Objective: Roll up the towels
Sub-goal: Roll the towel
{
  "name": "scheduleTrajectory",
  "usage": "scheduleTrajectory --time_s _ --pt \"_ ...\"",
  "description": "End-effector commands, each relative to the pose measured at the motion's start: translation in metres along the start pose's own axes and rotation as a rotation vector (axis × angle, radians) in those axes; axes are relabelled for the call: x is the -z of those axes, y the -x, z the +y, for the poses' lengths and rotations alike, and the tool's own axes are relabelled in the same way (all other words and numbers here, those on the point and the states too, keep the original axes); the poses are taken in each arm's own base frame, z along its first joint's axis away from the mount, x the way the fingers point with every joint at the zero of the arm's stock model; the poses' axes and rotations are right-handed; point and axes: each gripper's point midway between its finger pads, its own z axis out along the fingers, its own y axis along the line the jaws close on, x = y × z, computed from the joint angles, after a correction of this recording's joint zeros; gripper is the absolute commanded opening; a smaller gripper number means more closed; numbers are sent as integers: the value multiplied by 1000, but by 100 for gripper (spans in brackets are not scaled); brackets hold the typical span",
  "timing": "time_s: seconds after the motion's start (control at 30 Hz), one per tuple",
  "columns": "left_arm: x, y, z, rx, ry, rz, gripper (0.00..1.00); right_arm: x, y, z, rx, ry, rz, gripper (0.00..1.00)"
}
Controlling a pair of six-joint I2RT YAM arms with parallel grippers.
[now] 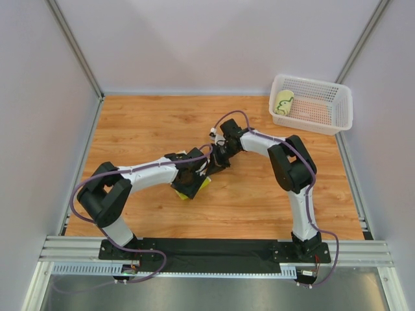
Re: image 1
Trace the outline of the yellow green towel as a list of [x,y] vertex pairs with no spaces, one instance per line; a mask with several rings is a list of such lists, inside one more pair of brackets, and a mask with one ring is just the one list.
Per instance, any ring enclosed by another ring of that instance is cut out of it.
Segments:
[[171,187],[182,199],[193,199],[200,189],[206,187],[211,179],[204,173],[207,159],[176,164],[178,173]]

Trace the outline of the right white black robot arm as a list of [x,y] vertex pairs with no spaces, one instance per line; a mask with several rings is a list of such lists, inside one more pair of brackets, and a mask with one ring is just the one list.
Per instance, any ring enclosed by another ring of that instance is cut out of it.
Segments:
[[316,165],[297,135],[288,138],[265,135],[257,130],[242,129],[234,119],[210,130],[213,151],[206,174],[219,173],[230,167],[230,158],[239,152],[254,152],[269,158],[278,185],[287,191],[293,217],[292,241],[298,253],[306,254],[321,243],[314,228],[313,187]]

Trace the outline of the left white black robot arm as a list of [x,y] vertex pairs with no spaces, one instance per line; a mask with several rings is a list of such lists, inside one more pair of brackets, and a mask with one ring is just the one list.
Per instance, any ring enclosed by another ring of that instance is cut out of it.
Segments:
[[80,184],[77,201],[109,241],[122,250],[137,249],[137,238],[121,216],[129,196],[161,184],[173,184],[185,174],[204,178],[210,154],[194,148],[186,154],[167,154],[155,161],[131,167],[101,164],[89,179]]

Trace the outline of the green patterned towel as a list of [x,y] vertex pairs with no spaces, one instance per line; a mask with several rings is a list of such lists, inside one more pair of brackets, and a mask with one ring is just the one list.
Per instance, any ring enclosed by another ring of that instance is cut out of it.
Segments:
[[294,93],[290,90],[282,90],[277,93],[273,112],[276,115],[287,116],[291,111],[291,106],[294,101]]

